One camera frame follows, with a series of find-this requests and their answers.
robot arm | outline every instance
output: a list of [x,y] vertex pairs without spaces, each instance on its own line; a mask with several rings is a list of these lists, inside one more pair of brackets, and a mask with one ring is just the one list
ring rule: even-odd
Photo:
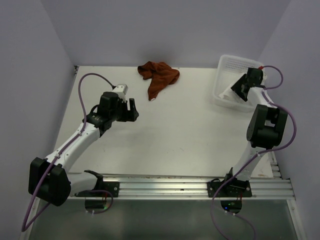
[[[222,182],[208,182],[208,189],[218,189],[224,182],[232,178],[236,173],[244,167],[248,160],[255,154],[263,150],[272,149],[281,143],[288,114],[275,107],[270,97],[262,85],[263,71],[259,68],[249,68],[247,74],[244,74],[232,87],[232,91],[237,94],[245,102],[249,101],[251,105],[256,106],[249,123],[246,139],[246,148],[238,161],[226,174]],[[230,181],[223,191],[219,193],[219,197],[251,197],[251,188],[249,180],[251,174],[264,153],[258,156],[248,164],[232,181]]]
[[81,132],[84,123],[81,123],[75,133],[56,151],[44,159],[37,157],[31,162],[28,187],[30,194],[34,193],[40,178],[56,157],[58,159],[41,184],[37,197],[55,206],[60,206],[68,196],[82,191],[104,188],[103,177],[96,172],[86,170],[83,173],[72,175],[68,175],[68,172],[81,154],[111,127],[112,122],[136,121],[139,113],[133,98],[129,99],[130,110],[128,110],[127,91],[127,85],[120,84],[111,92],[104,92],[100,103],[86,116],[85,128],[80,136],[65,148],[66,144]]

gray wall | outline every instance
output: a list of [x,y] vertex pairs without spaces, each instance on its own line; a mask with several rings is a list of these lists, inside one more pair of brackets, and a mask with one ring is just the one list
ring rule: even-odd
[[290,0],[42,0],[76,65],[214,67],[257,59]]
[[0,239],[18,239],[27,204],[29,166],[53,146],[73,65],[40,0],[0,7]]
[[[260,57],[262,63],[283,70],[283,86],[269,92],[275,102],[292,110],[298,132],[292,146],[276,155],[282,174],[292,180],[299,212],[311,240],[320,236],[319,9],[320,2],[316,0],[292,0]],[[279,76],[269,71],[268,79],[274,85]],[[291,134],[289,126],[285,139]]]

purple cable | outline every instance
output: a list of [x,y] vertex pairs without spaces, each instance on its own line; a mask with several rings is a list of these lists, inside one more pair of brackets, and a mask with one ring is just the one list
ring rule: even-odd
[[275,69],[278,71],[278,73],[281,76],[281,81],[277,86],[271,86],[271,87],[266,87],[265,90],[270,90],[270,89],[276,89],[278,87],[280,87],[282,85],[282,83],[284,82],[284,75],[282,74],[282,72],[280,71],[279,68],[275,67],[275,66],[271,66],[271,65],[266,65],[266,66],[262,66],[262,69],[264,68],[271,68],[271,69]]
[[[283,83],[283,80],[284,80],[284,76],[283,76],[282,72],[280,71],[280,69],[278,69],[278,68],[275,67],[275,66],[270,66],[270,65],[263,66],[263,68],[273,68],[273,69],[276,69],[276,70],[280,73],[280,76],[281,76],[281,82],[280,82],[280,84],[278,84],[278,85],[275,86],[275,87],[267,87],[267,88],[265,88],[264,90],[275,89],[275,88],[280,87],[281,84]],[[292,120],[292,124],[293,124],[293,134],[292,134],[292,137],[291,137],[291,139],[289,140],[289,142],[288,142],[287,144],[285,144],[285,145],[283,145],[283,146],[281,146],[281,147],[274,148],[274,149],[263,150],[263,151],[260,151],[260,152],[256,153],[255,155],[253,155],[252,158],[250,158],[250,159],[248,160],[248,162],[247,162],[242,168],[240,168],[240,170],[239,170],[235,175],[233,175],[230,179],[228,179],[227,181],[225,181],[225,182],[216,190],[216,192],[214,193],[213,198],[212,198],[212,200],[211,200],[210,216],[211,216],[211,219],[212,219],[212,222],[213,222],[215,228],[216,228],[216,229],[218,230],[218,232],[219,232],[225,239],[227,239],[227,240],[230,240],[230,238],[228,238],[228,237],[223,233],[223,231],[221,230],[221,228],[217,225],[216,219],[214,218],[214,211],[213,211],[213,210],[214,210],[214,199],[217,197],[219,191],[220,191],[225,185],[227,185],[230,181],[232,181],[237,175],[239,175],[239,174],[258,156],[258,154],[264,154],[264,153],[268,153],[268,152],[276,152],[276,151],[283,150],[283,149],[287,148],[289,145],[292,144],[292,142],[295,140],[296,135],[297,135],[297,124],[296,124],[296,120],[295,120],[293,114],[292,114],[288,109],[286,109],[285,107],[280,106],[280,105],[278,105],[278,104],[275,104],[275,103],[271,102],[271,101],[267,98],[267,96],[266,96],[266,94],[265,94],[264,91],[262,92],[262,96],[264,97],[264,99],[265,99],[270,105],[275,106],[275,107],[277,107],[277,108],[279,108],[279,109],[284,110],[284,111],[290,116],[290,118],[291,118],[291,120]],[[242,219],[242,220],[244,220],[246,223],[248,223],[248,224],[252,227],[252,229],[253,229],[253,239],[256,240],[256,239],[257,239],[257,232],[256,232],[255,227],[252,225],[252,223],[250,223],[250,222],[249,222],[246,218],[244,218],[243,216],[240,216],[240,215],[235,215],[235,216],[238,217],[238,218],[240,218],[240,219]]]
[[[82,111],[83,111],[83,116],[84,116],[84,120],[83,120],[83,126],[80,130],[80,132],[75,135],[69,142],[67,142],[62,148],[61,150],[58,152],[58,155],[61,155],[67,147],[70,146],[70,144],[72,144],[81,134],[82,132],[85,130],[86,128],[86,124],[87,124],[87,114],[86,114],[86,109],[85,109],[85,105],[84,105],[84,101],[82,99],[82,96],[81,96],[81,83],[82,81],[84,80],[85,77],[89,76],[89,75],[94,75],[94,76],[98,76],[102,79],[104,79],[105,81],[107,81],[111,87],[114,89],[115,86],[113,86],[111,84],[111,82],[108,81],[108,79],[106,79],[104,76],[101,76],[100,74],[97,74],[97,73],[87,73],[85,75],[83,75],[79,81],[79,84],[78,84],[78,95],[79,95],[79,100],[80,100],[80,104],[81,104],[81,107],[82,107]],[[48,173],[50,172],[51,168],[53,167],[53,165],[55,164],[55,162],[58,160],[58,157],[54,157],[52,162],[50,163],[50,165],[47,167],[47,169],[45,170],[45,172],[43,173],[42,177],[40,178],[38,184],[36,185],[35,187],[35,190],[33,192],[33,195],[31,197],[31,200],[30,200],[30,203],[28,205],[28,208],[26,210],[26,213],[25,213],[25,216],[24,216],[24,219],[23,219],[23,223],[22,223],[22,228],[21,228],[21,231],[22,232],[25,232],[29,227],[30,225],[37,219],[37,217],[40,216],[40,214],[42,214],[42,212],[50,205],[50,203],[48,202],[41,210],[39,210],[36,215],[27,223],[28,221],[28,218],[29,218],[29,215],[30,215],[30,212],[31,212],[31,208],[32,208],[32,205],[34,204],[35,202],[35,199],[37,197],[37,194],[38,194],[38,191],[42,185],[42,183],[44,182],[46,176],[48,175]]]

